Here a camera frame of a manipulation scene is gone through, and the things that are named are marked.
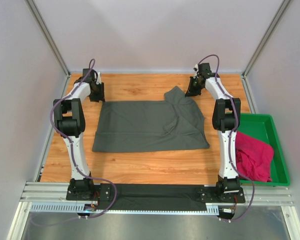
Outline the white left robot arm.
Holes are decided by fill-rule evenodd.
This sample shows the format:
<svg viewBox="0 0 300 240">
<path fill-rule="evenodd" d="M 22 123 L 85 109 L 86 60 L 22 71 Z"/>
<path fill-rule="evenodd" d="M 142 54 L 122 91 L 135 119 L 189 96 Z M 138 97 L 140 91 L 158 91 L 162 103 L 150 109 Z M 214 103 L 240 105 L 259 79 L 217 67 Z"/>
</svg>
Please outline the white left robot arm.
<svg viewBox="0 0 300 240">
<path fill-rule="evenodd" d="M 55 131 L 63 138 L 71 162 L 71 179 L 68 192 L 78 194 L 84 201 L 95 196 L 95 188 L 91 171 L 88 167 L 83 133 L 86 120 L 83 110 L 85 99 L 91 102 L 105 101 L 105 86 L 101 81 L 101 73 L 92 68 L 85 68 L 72 90 L 63 98 L 53 101 L 50 122 Z"/>
</svg>

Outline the grey t-shirt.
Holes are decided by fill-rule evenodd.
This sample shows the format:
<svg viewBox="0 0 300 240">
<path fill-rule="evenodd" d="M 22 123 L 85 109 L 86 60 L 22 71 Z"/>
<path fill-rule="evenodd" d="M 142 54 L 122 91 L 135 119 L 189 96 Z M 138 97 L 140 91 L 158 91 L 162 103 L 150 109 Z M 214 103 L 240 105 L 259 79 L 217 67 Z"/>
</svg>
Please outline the grey t-shirt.
<svg viewBox="0 0 300 240">
<path fill-rule="evenodd" d="M 159 101 L 103 103 L 93 152 L 142 153 L 208 149 L 205 118 L 197 103 L 175 86 Z"/>
</svg>

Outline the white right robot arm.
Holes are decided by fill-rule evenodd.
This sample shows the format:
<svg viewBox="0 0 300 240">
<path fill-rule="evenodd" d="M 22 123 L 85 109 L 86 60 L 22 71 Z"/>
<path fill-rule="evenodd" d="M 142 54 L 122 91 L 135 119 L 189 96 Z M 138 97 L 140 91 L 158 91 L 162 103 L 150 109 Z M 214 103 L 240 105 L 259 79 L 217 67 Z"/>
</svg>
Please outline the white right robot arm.
<svg viewBox="0 0 300 240">
<path fill-rule="evenodd" d="M 240 190 L 235 141 L 240 125 L 241 100 L 226 90 L 219 75 L 211 71 L 209 63 L 196 64 L 194 71 L 185 96 L 199 96 L 202 89 L 206 89 L 215 100 L 212 126 L 217 131 L 220 144 L 220 170 L 215 196 L 219 201 L 226 202 Z"/>
</svg>

